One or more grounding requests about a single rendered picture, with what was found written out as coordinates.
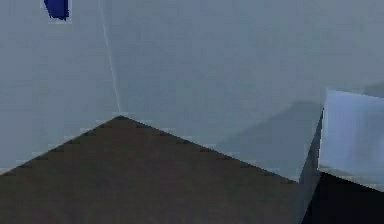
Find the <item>pale grey cabinet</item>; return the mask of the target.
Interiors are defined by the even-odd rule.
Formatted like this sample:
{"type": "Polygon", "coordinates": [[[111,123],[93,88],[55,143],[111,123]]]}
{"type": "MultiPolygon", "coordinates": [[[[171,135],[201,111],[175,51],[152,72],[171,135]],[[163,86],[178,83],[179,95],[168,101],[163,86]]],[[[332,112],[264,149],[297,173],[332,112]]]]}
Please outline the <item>pale grey cabinet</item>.
{"type": "Polygon", "coordinates": [[[292,224],[384,224],[384,84],[329,90],[292,224]]]}

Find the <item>blue framed wall picture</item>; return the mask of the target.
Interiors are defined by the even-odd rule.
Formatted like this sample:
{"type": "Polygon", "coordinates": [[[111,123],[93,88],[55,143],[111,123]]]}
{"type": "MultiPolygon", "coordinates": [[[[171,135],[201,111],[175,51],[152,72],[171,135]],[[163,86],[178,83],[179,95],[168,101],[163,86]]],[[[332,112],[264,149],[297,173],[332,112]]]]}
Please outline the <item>blue framed wall picture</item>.
{"type": "Polygon", "coordinates": [[[66,23],[71,20],[72,0],[40,0],[40,7],[47,11],[51,23],[66,23]]]}

